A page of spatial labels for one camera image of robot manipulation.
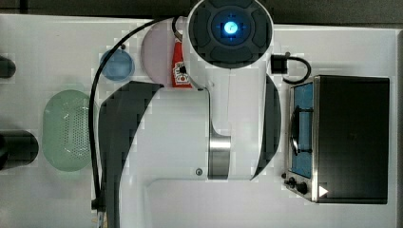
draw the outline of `blue cup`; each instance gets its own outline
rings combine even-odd
[[[101,58],[101,62],[107,56],[107,51]],[[134,62],[127,52],[122,49],[117,49],[116,52],[107,61],[102,73],[107,79],[112,81],[121,81],[134,73]]]

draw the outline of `white surface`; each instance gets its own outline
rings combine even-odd
[[[143,20],[0,15],[0,53],[17,65],[14,77],[0,80],[0,129],[29,129],[41,143],[42,112],[48,99],[68,87],[81,87],[88,94],[101,55],[138,22]],[[275,29],[280,51],[309,60],[314,75],[391,78],[388,204],[318,205],[297,197],[281,184],[284,153],[280,148],[257,181],[155,182],[148,189],[153,227],[395,227],[396,31]],[[133,78],[138,81],[147,81],[138,56],[144,35],[145,31],[139,33],[128,44],[136,65]],[[299,65],[290,67],[292,75],[303,71]],[[281,78],[273,80],[284,99],[286,87]],[[122,84],[102,77],[97,101]],[[81,172],[61,173],[40,151],[30,166],[0,172],[0,227],[91,227],[95,218],[90,211],[91,182],[89,166]]]

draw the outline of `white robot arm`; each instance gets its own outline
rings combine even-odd
[[[273,22],[258,1],[200,1],[183,32],[183,59],[199,89],[154,89],[153,96],[144,98],[144,114],[122,113],[128,122],[130,118],[138,122],[135,127],[115,126],[114,130],[134,131],[131,144],[125,146],[128,152],[112,154],[118,147],[101,128],[111,125],[107,115],[130,104],[130,86],[136,83],[125,85],[103,104],[99,121],[100,149],[106,154],[103,167],[111,168],[105,164],[115,153],[128,153],[120,182],[113,173],[103,181],[114,185],[110,189],[115,191],[120,187],[120,192],[106,191],[119,197],[113,210],[120,215],[112,218],[106,211],[111,227],[151,227],[145,188],[153,181],[249,181],[257,175],[272,43]]]

